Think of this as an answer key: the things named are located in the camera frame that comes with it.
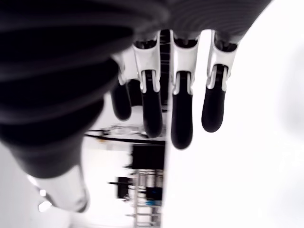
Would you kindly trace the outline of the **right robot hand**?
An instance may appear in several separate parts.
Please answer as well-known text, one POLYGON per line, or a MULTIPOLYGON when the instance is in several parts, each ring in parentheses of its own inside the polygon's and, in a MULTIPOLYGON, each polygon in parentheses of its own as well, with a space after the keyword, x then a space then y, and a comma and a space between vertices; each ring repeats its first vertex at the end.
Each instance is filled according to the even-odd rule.
POLYGON ((212 31, 203 127, 222 121, 225 82, 240 40, 267 0, 3 0, 0 3, 0 140, 55 207, 88 204, 81 149, 110 92, 120 120, 131 114, 122 53, 135 61, 147 135, 162 132, 160 32, 171 31, 172 140, 192 137, 197 45, 212 31))

